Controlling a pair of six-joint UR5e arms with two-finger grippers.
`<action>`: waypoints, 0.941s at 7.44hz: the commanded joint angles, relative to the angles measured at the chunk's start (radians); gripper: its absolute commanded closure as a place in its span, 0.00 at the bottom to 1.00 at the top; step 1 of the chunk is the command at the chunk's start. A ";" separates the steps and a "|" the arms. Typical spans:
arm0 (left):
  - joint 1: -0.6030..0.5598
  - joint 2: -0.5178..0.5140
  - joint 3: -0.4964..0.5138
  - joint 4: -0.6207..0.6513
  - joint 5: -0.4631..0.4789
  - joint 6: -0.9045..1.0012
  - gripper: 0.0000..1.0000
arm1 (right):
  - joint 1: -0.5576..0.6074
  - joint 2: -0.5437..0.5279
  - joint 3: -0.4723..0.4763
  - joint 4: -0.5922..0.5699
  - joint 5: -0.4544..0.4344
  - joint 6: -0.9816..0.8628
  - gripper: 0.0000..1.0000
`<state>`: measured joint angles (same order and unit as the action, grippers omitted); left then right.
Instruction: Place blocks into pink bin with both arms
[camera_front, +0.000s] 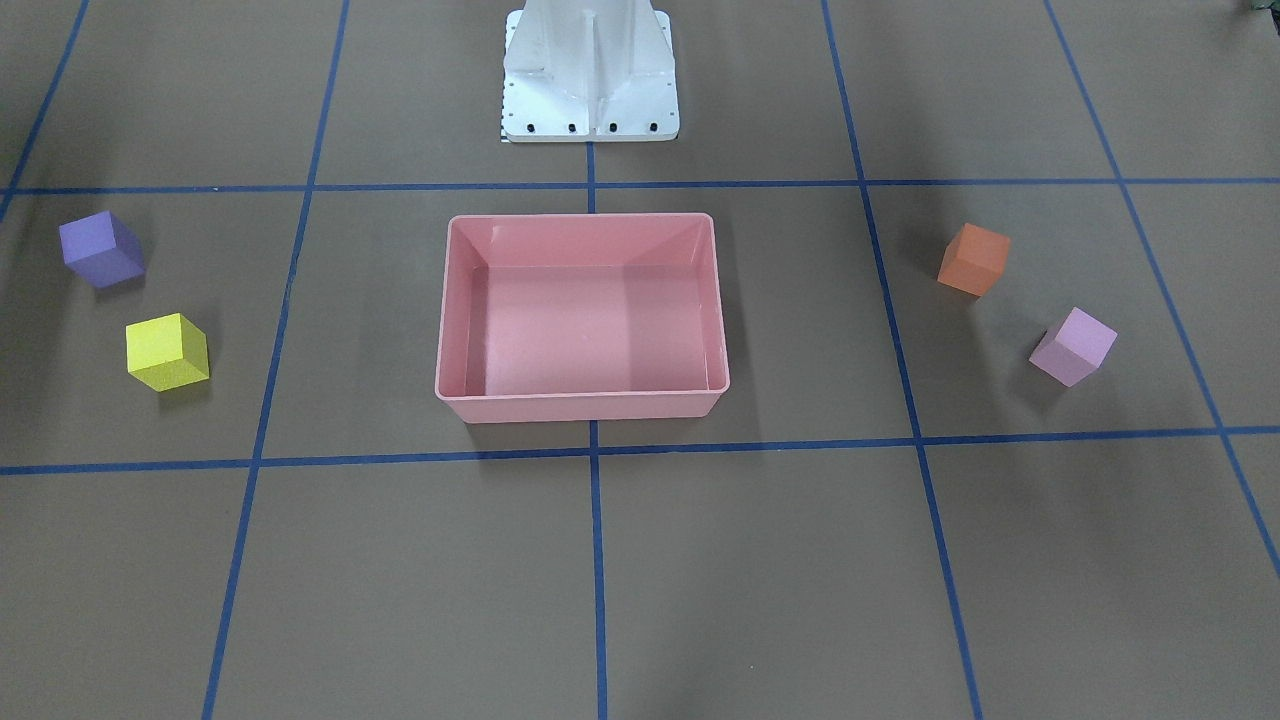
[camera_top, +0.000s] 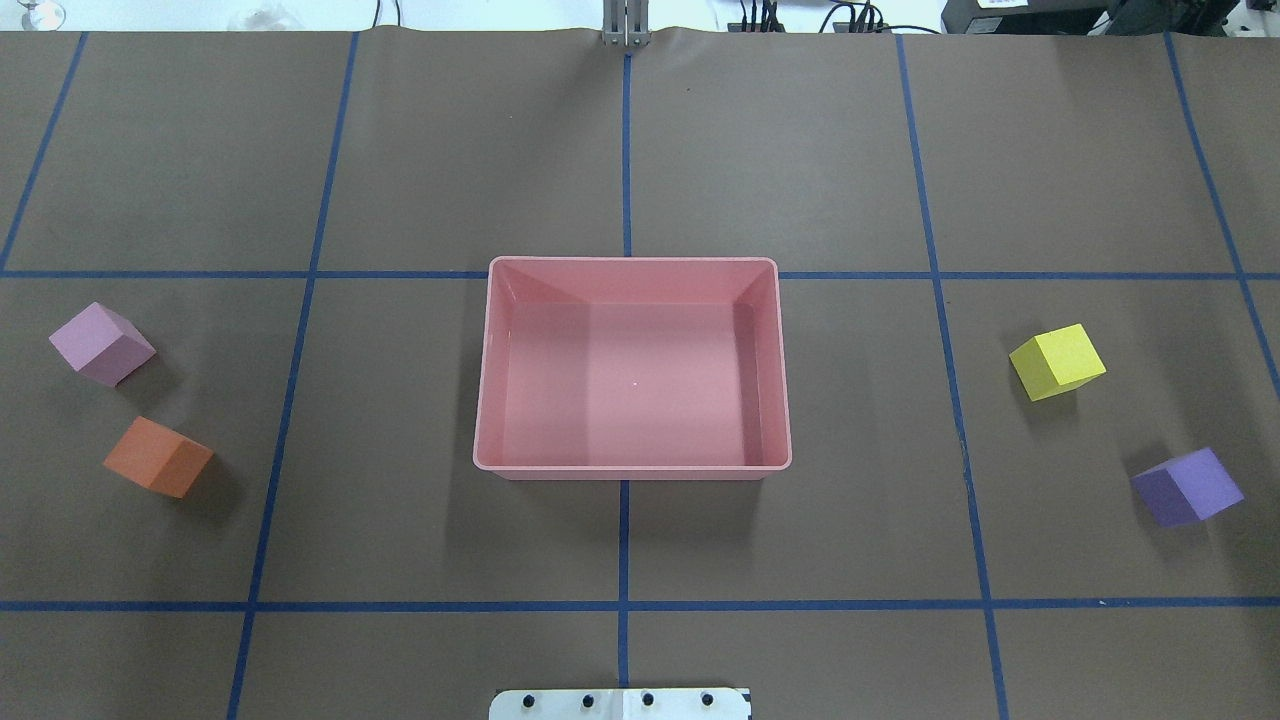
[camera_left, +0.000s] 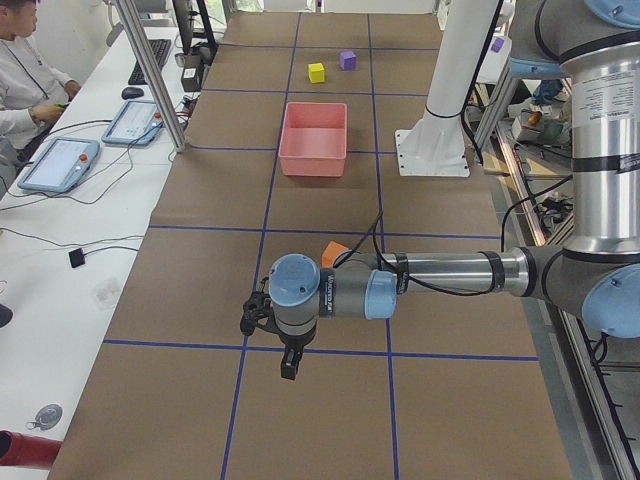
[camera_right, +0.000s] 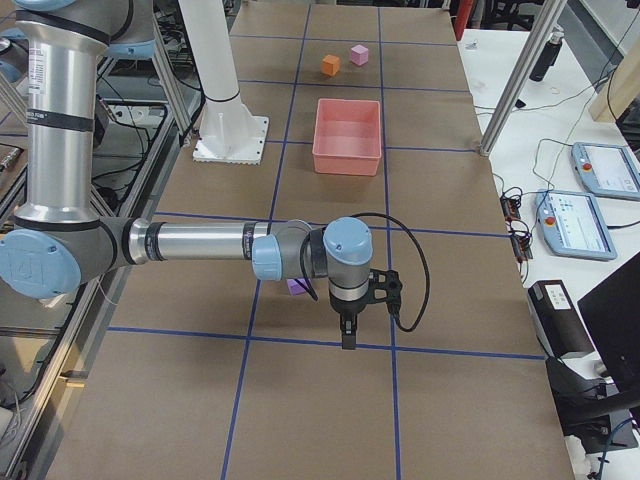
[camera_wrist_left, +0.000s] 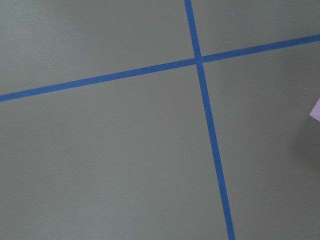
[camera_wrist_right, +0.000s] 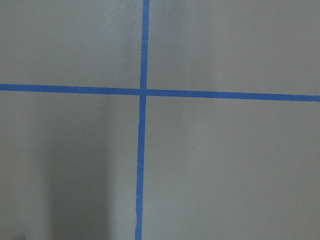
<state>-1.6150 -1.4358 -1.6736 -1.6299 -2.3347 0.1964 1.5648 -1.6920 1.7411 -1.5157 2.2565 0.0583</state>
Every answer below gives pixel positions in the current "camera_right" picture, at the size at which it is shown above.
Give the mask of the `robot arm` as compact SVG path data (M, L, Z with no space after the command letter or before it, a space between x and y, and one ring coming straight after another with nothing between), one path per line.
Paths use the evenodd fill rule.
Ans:
M171 224L101 216L90 205L97 63L155 51L149 1L21 1L29 45L27 196L1 243L1 277L35 299L53 298L127 265L174 259L242 259L261 280L326 278L341 343L356 345L372 291L371 233L343 217L303 221Z

